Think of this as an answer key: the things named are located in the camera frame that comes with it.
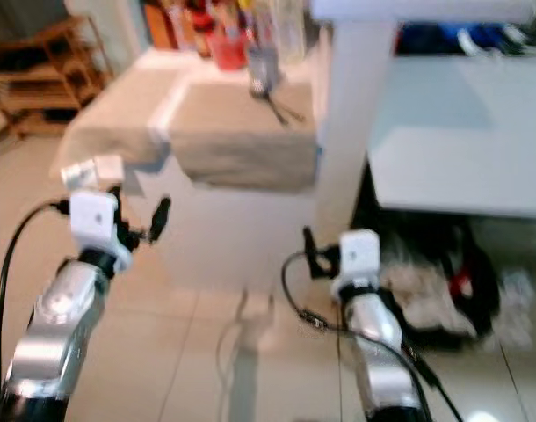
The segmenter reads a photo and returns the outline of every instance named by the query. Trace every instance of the white floor tile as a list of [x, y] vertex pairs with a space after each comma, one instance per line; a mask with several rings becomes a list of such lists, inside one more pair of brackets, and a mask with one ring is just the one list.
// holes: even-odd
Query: white floor tile
[[41, 137], [0, 145], [0, 193], [35, 192], [45, 184], [59, 141]]
[[190, 318], [197, 300], [198, 292], [176, 287], [170, 281], [156, 249], [142, 245], [134, 255], [133, 267], [113, 280], [107, 306]]
[[[331, 300], [328, 283], [311, 283], [299, 289], [291, 288], [291, 290], [298, 306], [308, 307], [330, 321], [336, 322], [337, 309]], [[229, 293], [200, 290], [194, 317], [209, 321], [227, 321], [235, 318], [240, 308], [242, 308], [243, 316], [255, 315], [267, 309], [271, 297], [275, 302], [275, 324], [287, 325], [288, 328], [291, 326], [296, 330], [299, 320], [279, 288], [273, 295], [246, 291]]]
[[519, 353], [507, 357], [528, 421], [536, 422], [536, 358]]
[[[358, 387], [346, 342], [341, 342], [342, 406], [344, 422], [364, 421]], [[500, 353], [434, 353], [426, 360], [439, 375], [445, 390], [466, 421], [487, 412], [499, 422], [525, 422], [518, 395]], [[424, 387], [432, 416], [438, 421], [454, 420], [436, 391]]]
[[194, 320], [162, 422], [340, 420], [333, 339], [301, 337], [273, 318]]
[[188, 324], [162, 316], [108, 312], [91, 340], [67, 421], [158, 420]]
[[2, 379], [6, 376], [9, 364], [11, 363], [14, 349], [18, 340], [24, 335], [25, 328], [32, 313], [32, 306], [25, 306], [7, 302], [4, 307], [3, 336], [2, 336]]

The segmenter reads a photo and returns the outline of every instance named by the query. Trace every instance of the wooden rack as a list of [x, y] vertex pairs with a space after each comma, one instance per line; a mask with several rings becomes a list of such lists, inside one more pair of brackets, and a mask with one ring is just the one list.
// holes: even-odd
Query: wooden rack
[[[86, 42], [87, 33], [92, 43]], [[113, 78], [100, 33], [88, 16], [73, 16], [28, 40], [0, 44], [0, 59], [28, 52], [43, 60], [22, 70], [0, 70], [0, 110], [18, 138], [61, 134], [68, 122], [48, 120], [47, 113], [80, 111]], [[94, 64], [95, 54], [105, 70]]]

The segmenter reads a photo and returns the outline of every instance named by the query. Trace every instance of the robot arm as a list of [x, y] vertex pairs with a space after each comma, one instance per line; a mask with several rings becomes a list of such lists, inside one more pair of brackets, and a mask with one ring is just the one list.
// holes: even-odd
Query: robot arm
[[71, 231], [81, 253], [62, 265], [34, 306], [0, 394], [0, 421], [65, 419], [111, 280], [129, 268], [141, 240], [157, 240], [169, 207], [163, 199], [145, 233], [121, 220], [119, 189], [72, 195]]
[[[347, 327], [402, 353], [402, 331], [377, 294], [380, 287], [380, 241], [371, 230], [353, 231], [340, 240], [340, 275], [331, 293], [344, 310]], [[356, 380], [368, 422], [429, 422], [420, 386], [391, 353], [362, 338], [351, 340]]]

